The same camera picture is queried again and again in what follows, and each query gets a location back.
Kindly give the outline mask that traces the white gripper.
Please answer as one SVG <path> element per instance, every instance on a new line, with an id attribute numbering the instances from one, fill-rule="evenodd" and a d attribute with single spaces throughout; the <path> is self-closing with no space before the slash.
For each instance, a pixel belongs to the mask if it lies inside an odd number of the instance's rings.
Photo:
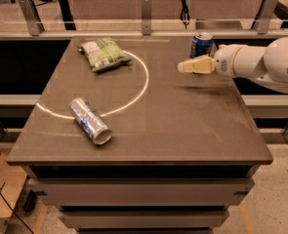
<path id="1" fill-rule="evenodd" d="M 202 55 L 194 59 L 189 59 L 178 64 L 178 70 L 181 73 L 211 74 L 215 70 L 220 75 L 235 77 L 234 59 L 243 45 L 231 44 L 220 45 L 219 49 L 211 58 L 208 55 Z"/>

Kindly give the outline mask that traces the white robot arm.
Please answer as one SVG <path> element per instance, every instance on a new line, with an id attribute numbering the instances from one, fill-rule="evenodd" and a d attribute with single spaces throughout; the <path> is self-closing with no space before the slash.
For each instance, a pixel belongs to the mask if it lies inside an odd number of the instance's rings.
<path id="1" fill-rule="evenodd" d="M 202 55 L 178 64 L 181 73 L 211 74 L 244 78 L 262 87 L 288 94 L 288 37 L 267 47 L 221 45 L 211 58 Z"/>

